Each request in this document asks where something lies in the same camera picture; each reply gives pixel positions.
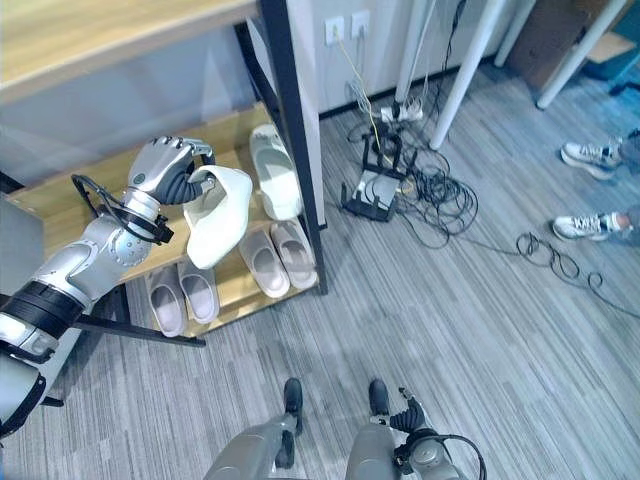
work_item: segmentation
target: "white table leg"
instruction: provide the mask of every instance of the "white table leg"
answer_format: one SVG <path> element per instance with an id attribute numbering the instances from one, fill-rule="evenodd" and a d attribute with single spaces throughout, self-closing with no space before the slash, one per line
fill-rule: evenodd
<path id="1" fill-rule="evenodd" d="M 502 43 L 500 44 L 500 49 L 496 54 L 496 58 L 493 60 L 493 64 L 496 67 L 504 66 L 504 62 L 509 56 L 513 45 L 516 43 L 518 35 L 520 35 L 520 32 L 522 31 L 522 27 L 524 27 L 533 6 L 536 4 L 536 0 L 520 0 L 518 3 L 518 9 L 513 16 L 513 20 L 509 25 L 509 29 L 507 30 Z"/>
<path id="2" fill-rule="evenodd" d="M 429 142 L 429 146 L 433 150 L 438 150 L 442 146 L 451 122 L 453 122 L 453 117 L 455 117 L 462 98 L 469 87 L 469 83 L 471 83 L 471 78 L 478 68 L 482 54 L 487 47 L 487 43 L 489 43 L 489 39 L 491 38 L 491 34 L 493 33 L 493 29 L 496 26 L 505 3 L 506 0 L 488 0 L 482 11 L 478 27 L 471 39 L 469 50 L 467 50 L 467 54 L 462 61 L 460 71 L 456 76 L 456 81 L 447 98 L 444 110 L 438 119 L 433 137 Z"/>

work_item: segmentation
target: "shoe sole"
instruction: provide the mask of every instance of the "shoe sole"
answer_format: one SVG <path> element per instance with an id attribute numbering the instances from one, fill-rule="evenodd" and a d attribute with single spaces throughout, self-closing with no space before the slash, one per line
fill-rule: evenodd
<path id="1" fill-rule="evenodd" d="M 593 178 L 597 178 L 598 180 L 609 180 L 611 177 L 613 177 L 613 172 L 604 173 L 602 170 L 598 169 L 597 167 L 588 165 L 584 162 L 580 162 L 572 158 L 571 156 L 566 154 L 562 149 L 560 149 L 560 156 L 562 157 L 562 161 L 567 165 L 569 165 L 570 167 L 583 168 L 584 170 L 589 172 Z"/>
<path id="2" fill-rule="evenodd" d="M 553 230 L 553 233 L 555 233 L 556 237 L 558 237 L 560 240 L 562 240 L 563 242 L 571 242 L 574 240 L 580 240 L 580 239 L 587 239 L 587 240 L 591 240 L 593 242 L 602 242 L 603 240 L 606 240 L 609 237 L 608 233 L 601 233 L 600 235 L 585 235 L 583 237 L 566 237 L 564 235 L 562 235 L 558 230 L 556 230 L 556 226 L 553 222 L 551 222 L 551 230 Z"/>

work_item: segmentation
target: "floor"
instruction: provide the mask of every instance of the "floor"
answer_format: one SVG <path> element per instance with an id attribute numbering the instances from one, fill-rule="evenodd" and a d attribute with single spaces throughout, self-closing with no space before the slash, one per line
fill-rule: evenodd
<path id="1" fill-rule="evenodd" d="M 626 168 L 598 182 L 557 156 L 568 139 L 602 142 L 640 125 L 637 92 L 611 98 L 605 88 L 579 77 L 543 112 L 520 79 L 484 65 L 442 151 L 479 197 L 467 238 L 513 248 L 534 232 L 583 275 L 602 272 L 603 295 L 638 312 L 637 236 L 566 243 L 547 225 L 640 198 Z M 292 375 L 306 395 L 293 478 L 344 478 L 374 376 L 393 390 L 394 410 L 403 408 L 395 388 L 406 385 L 436 429 L 473 439 L 489 478 L 637 478 L 638 319 L 522 258 L 459 239 L 429 250 L 401 218 L 377 224 L 341 211 L 341 183 L 359 176 L 360 146 L 345 141 L 359 121 L 347 112 L 321 122 L 329 294 L 216 330 L 205 349 L 84 339 L 56 387 L 66 406 L 37 409 L 4 442 L 6 478 L 202 478 L 235 434 L 280 411 Z M 472 453 L 451 447 L 475 478 Z"/>

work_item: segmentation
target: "robot leg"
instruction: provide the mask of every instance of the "robot leg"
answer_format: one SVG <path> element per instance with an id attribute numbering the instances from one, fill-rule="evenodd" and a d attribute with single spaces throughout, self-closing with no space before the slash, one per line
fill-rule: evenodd
<path id="1" fill-rule="evenodd" d="M 205 480 L 263 480 L 282 445 L 285 431 L 295 434 L 296 418 L 288 413 L 250 427 L 220 452 Z"/>
<path id="2" fill-rule="evenodd" d="M 395 443 L 391 429 L 368 424 L 360 429 L 349 455 L 346 480 L 396 480 L 400 473 L 393 466 Z"/>

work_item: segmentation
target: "white slipper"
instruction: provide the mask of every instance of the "white slipper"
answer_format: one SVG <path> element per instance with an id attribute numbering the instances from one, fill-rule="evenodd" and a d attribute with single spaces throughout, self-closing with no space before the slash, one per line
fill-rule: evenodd
<path id="1" fill-rule="evenodd" d="M 302 212 L 302 197 L 293 162 L 273 125 L 251 132 L 251 159 L 258 173 L 264 210 L 274 220 L 288 220 Z"/>
<path id="2" fill-rule="evenodd" d="M 267 232 L 258 229 L 248 233 L 239 248 L 253 278 L 267 296 L 280 298 L 289 291 L 289 277 Z"/>
<path id="3" fill-rule="evenodd" d="M 220 311 L 213 270 L 200 270 L 186 259 L 178 263 L 178 278 L 182 293 L 191 305 L 193 319 L 201 324 L 211 323 Z"/>
<path id="4" fill-rule="evenodd" d="M 181 335 L 187 326 L 187 307 L 175 265 L 155 270 L 145 277 L 149 303 L 160 331 L 167 337 Z"/>
<path id="5" fill-rule="evenodd" d="M 318 280 L 311 245 L 297 220 L 271 225 L 271 239 L 282 260 L 291 285 L 301 290 Z"/>
<path id="6" fill-rule="evenodd" d="M 237 245 L 249 221 L 249 175 L 234 168 L 204 165 L 191 174 L 189 182 L 203 182 L 211 175 L 215 177 L 213 188 L 183 206 L 191 230 L 187 254 L 201 270 L 213 267 Z"/>

